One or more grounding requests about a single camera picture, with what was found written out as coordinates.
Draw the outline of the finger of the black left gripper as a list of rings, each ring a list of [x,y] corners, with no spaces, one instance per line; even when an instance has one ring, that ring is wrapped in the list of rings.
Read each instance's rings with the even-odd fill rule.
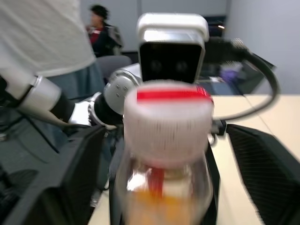
[[[213,187],[213,197],[205,214],[205,225],[217,225],[220,174],[210,144],[208,144],[205,156]]]
[[[114,153],[109,167],[109,213],[110,225],[123,225],[121,206],[115,189],[115,178],[124,152],[124,138],[115,139]]]

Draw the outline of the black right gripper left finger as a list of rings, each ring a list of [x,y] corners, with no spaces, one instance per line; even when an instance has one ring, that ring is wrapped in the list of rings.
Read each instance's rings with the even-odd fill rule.
[[[0,225],[87,225],[105,133],[81,129],[40,171],[0,167]]]

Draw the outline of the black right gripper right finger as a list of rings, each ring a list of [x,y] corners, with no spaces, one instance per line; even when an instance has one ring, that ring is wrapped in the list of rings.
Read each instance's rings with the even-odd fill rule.
[[[265,225],[300,225],[300,162],[273,135],[227,125],[242,181]]]

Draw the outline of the clear bottle with white cap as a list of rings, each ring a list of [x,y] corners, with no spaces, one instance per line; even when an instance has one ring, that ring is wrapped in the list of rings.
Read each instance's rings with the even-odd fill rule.
[[[199,225],[213,197],[205,157],[213,110],[205,89],[183,82],[127,94],[115,178],[124,225]]]

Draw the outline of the purple object on desk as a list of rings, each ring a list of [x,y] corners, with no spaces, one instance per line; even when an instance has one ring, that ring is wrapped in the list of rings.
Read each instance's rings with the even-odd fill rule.
[[[237,79],[237,76],[242,68],[242,63],[233,62],[229,64],[223,64],[220,67],[220,77],[226,83],[232,83]]]

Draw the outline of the gray office chair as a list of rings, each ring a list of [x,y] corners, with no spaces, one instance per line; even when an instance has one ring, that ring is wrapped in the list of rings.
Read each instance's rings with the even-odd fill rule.
[[[97,58],[96,62],[104,79],[109,78],[115,70],[132,64],[131,59],[124,55],[103,56]]]

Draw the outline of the person in white shirt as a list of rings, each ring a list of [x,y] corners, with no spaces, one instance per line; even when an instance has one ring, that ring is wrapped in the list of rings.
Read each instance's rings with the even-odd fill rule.
[[[80,0],[0,0],[0,74],[41,75],[68,98],[101,92]]]

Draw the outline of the seated person with dark hair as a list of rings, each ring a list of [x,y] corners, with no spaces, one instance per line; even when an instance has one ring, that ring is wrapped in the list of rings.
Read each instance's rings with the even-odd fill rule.
[[[90,7],[90,25],[86,27],[90,44],[97,58],[110,55],[120,55],[123,47],[118,27],[107,23],[109,11],[101,5]]]

